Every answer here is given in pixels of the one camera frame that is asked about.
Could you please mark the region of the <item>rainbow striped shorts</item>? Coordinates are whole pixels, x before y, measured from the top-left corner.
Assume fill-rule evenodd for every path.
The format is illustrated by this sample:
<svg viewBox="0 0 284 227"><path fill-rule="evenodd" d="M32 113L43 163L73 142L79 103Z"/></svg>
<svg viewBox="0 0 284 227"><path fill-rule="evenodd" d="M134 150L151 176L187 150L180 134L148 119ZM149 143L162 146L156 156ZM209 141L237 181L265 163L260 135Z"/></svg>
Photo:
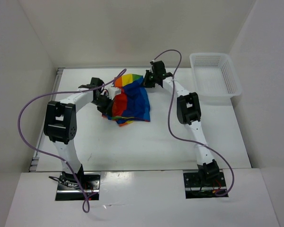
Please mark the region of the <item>rainbow striped shorts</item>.
<svg viewBox="0 0 284 227"><path fill-rule="evenodd" d="M138 74L126 74L116 79L114 87L121 89L121 93L115 96L109 112L102 116L116 121L119 126L134 121L149 122L150 102L142 82L143 76Z"/></svg>

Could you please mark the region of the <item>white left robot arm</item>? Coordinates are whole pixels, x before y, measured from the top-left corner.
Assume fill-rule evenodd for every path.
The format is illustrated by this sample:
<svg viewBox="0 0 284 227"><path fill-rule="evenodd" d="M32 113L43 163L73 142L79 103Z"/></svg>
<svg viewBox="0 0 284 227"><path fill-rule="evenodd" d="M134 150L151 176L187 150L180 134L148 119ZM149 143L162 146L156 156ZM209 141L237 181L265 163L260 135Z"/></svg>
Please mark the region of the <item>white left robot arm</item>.
<svg viewBox="0 0 284 227"><path fill-rule="evenodd" d="M120 89L104 93L103 87L104 82L101 79L92 78L89 84L79 86L78 93L47 104L44 134L54 144L59 157L62 158L60 182L69 184L74 189L83 187L86 182L83 165L78 159L74 145L77 112L88 103L92 103L103 115L112 116L114 97L120 93Z"/></svg>

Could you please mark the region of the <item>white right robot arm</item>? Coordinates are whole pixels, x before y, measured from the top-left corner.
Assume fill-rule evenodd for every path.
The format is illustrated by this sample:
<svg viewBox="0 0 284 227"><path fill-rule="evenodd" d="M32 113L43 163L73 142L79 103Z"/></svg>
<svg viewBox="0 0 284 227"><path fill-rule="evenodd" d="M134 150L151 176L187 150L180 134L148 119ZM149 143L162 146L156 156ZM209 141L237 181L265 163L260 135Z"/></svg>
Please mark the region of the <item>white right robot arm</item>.
<svg viewBox="0 0 284 227"><path fill-rule="evenodd" d="M201 187L209 186L220 174L219 166L209 148L201 124L201 107L196 92L189 92L174 75L167 72L162 61L151 61L151 68L146 70L143 86L147 88L160 85L176 98L176 114L180 124L184 125L194 139L198 180Z"/></svg>

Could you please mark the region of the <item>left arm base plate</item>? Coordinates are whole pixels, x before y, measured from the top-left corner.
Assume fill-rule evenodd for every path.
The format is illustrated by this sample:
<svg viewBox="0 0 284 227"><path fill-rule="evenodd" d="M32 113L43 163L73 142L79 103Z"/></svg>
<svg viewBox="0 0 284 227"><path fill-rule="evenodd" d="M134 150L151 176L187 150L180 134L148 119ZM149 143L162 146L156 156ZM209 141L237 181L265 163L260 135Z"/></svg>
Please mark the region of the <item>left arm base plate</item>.
<svg viewBox="0 0 284 227"><path fill-rule="evenodd" d="M89 201L99 200L100 189L100 172L85 172L85 183L82 184L84 192L86 193ZM58 182L55 201L84 201L82 194L77 183L62 183L60 178L51 177Z"/></svg>

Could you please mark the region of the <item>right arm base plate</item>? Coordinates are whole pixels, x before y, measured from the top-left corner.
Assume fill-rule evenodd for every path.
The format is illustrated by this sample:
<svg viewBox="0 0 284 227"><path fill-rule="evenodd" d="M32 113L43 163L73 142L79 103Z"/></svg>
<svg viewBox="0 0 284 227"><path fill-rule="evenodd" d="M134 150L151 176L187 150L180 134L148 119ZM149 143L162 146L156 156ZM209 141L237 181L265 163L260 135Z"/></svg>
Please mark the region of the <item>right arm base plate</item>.
<svg viewBox="0 0 284 227"><path fill-rule="evenodd" d="M223 171L213 179L202 181L198 172L183 172L186 199L218 198L217 194L224 194L227 191Z"/></svg>

